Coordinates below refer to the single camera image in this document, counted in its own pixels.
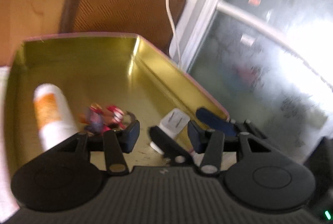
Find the white charger plug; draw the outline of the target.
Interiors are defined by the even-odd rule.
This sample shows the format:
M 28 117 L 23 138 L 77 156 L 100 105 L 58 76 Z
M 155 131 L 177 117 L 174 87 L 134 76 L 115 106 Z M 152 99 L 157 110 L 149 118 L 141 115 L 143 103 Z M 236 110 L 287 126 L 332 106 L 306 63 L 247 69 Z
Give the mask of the white charger plug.
M 178 108 L 174 108 L 160 120 L 158 127 L 177 141 L 180 146 L 186 148 L 185 143 L 180 140 L 180 134 L 185 130 L 189 120 L 189 115 Z

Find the white orange tube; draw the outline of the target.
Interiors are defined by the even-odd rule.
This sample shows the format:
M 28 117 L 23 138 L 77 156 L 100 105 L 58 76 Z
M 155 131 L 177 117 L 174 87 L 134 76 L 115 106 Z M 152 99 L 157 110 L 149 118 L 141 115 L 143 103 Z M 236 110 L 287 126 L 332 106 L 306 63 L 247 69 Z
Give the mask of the white orange tube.
M 34 90 L 33 105 L 39 139 L 44 151 L 78 132 L 66 97 L 58 86 L 39 85 Z

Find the pink macaron biscuit tin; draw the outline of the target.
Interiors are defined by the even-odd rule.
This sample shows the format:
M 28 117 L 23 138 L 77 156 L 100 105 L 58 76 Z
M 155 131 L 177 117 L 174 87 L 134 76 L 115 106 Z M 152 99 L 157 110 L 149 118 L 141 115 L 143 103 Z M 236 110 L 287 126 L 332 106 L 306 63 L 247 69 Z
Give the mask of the pink macaron biscuit tin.
M 205 107 L 223 119 L 229 114 L 189 75 L 137 35 L 61 34 L 26 41 L 10 69 L 3 110 L 9 173 L 42 152 L 33 108 L 34 90 L 53 84 L 62 90 L 73 117 L 94 103 L 116 105 L 140 121 L 140 136 L 129 166 L 162 166 L 147 129 L 174 108 L 194 117 Z

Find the frosted glass door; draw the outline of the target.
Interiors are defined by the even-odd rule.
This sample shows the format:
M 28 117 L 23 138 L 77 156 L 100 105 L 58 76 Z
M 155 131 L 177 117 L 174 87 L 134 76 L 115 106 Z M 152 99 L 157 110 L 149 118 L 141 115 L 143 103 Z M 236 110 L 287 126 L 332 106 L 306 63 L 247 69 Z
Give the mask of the frosted glass door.
M 332 136 L 332 0 L 187 0 L 169 52 L 293 160 Z

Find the brown mesh chair back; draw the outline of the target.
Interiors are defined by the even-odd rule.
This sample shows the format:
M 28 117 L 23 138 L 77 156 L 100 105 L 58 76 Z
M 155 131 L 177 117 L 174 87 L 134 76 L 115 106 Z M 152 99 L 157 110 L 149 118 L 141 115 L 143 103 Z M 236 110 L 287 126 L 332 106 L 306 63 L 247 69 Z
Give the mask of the brown mesh chair back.
M 166 55 L 173 37 L 165 0 L 65 0 L 59 32 L 139 34 Z

